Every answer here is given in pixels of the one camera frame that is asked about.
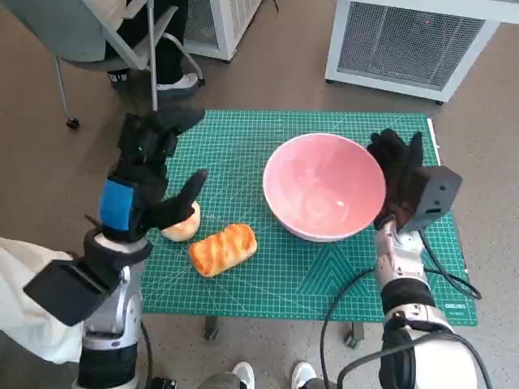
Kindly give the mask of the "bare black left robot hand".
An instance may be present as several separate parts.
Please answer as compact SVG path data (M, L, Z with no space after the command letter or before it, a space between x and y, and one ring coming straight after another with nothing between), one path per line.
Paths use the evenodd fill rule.
M163 199L169 179L166 160L178 138L197 125L204 109L174 107L125 116L119 157L105 180L99 217L101 231L116 242L137 242L150 229L166 229L189 219L208 171L199 169L174 197Z

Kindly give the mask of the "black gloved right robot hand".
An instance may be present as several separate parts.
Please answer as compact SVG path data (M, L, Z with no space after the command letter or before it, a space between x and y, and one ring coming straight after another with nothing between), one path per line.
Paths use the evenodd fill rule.
M414 213L407 191L412 174L422 166L422 132L415 132L409 143L392 129L372 133L367 150L381 168L386 185L384 204L373 221L374 228L381 230L394 220L400 231Z

